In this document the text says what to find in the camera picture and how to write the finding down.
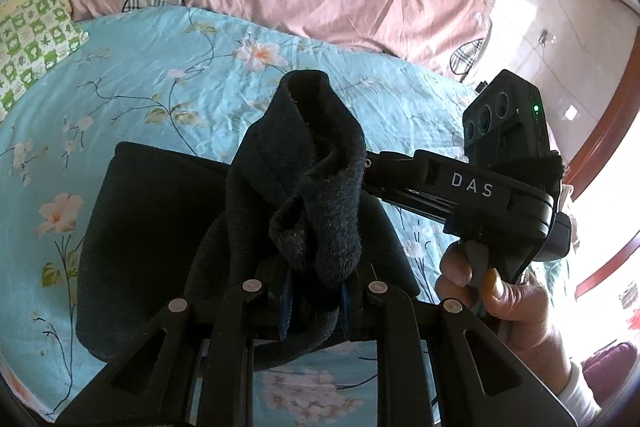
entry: metal screw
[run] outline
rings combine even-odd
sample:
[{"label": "metal screw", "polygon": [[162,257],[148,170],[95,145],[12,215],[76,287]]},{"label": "metal screw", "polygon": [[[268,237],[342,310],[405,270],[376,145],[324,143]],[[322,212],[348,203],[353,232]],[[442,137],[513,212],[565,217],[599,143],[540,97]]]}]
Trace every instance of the metal screw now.
[{"label": "metal screw", "polygon": [[169,311],[180,313],[187,309],[187,301],[184,299],[174,299],[169,303]]},{"label": "metal screw", "polygon": [[460,313],[462,311],[462,304],[455,299],[447,299],[442,307],[449,313]]},{"label": "metal screw", "polygon": [[383,283],[382,281],[371,281],[369,283],[369,291],[371,293],[386,293],[388,289],[389,286],[387,286],[386,283]]},{"label": "metal screw", "polygon": [[247,279],[242,283],[242,289],[246,292],[257,292],[262,288],[262,283],[257,279]]}]

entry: purple cushion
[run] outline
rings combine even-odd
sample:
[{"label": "purple cushion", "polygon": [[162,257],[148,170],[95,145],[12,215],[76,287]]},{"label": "purple cushion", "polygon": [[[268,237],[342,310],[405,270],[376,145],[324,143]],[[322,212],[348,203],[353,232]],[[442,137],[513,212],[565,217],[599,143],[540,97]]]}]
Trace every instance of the purple cushion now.
[{"label": "purple cushion", "polygon": [[617,393],[636,363],[637,357],[636,345],[623,342],[593,355],[582,363],[584,379],[599,405]]}]

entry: sleeve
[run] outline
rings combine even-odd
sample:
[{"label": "sleeve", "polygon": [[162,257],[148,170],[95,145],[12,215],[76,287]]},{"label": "sleeve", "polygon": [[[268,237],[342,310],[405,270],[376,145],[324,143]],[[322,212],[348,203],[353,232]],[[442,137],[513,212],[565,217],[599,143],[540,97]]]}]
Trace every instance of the sleeve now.
[{"label": "sleeve", "polygon": [[582,366],[571,361],[571,377],[569,383],[560,393],[558,399],[574,415],[578,427],[586,427],[593,422],[600,406],[593,399],[593,392],[582,375]]}]

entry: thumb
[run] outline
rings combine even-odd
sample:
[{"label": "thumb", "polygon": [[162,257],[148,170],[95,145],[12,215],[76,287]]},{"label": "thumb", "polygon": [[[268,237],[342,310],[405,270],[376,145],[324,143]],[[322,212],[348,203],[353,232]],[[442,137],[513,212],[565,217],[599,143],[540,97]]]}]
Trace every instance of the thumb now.
[{"label": "thumb", "polygon": [[548,317],[549,296],[530,274],[524,285],[513,285],[503,282],[492,268],[484,274],[480,297],[486,310],[501,320],[534,325]]}]

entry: dark gray fabric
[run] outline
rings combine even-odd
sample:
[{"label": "dark gray fabric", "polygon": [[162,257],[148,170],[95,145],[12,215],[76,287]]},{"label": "dark gray fabric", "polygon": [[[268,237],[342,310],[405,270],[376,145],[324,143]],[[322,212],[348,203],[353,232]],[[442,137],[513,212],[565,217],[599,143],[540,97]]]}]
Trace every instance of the dark gray fabric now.
[{"label": "dark gray fabric", "polygon": [[274,255],[292,268],[292,324],[257,347],[257,369],[340,340],[340,287],[361,255],[417,296],[380,202],[361,190],[365,157],[361,127],[321,71],[283,77],[229,167],[118,145],[82,253],[78,338],[108,360],[172,298],[221,297]]}]

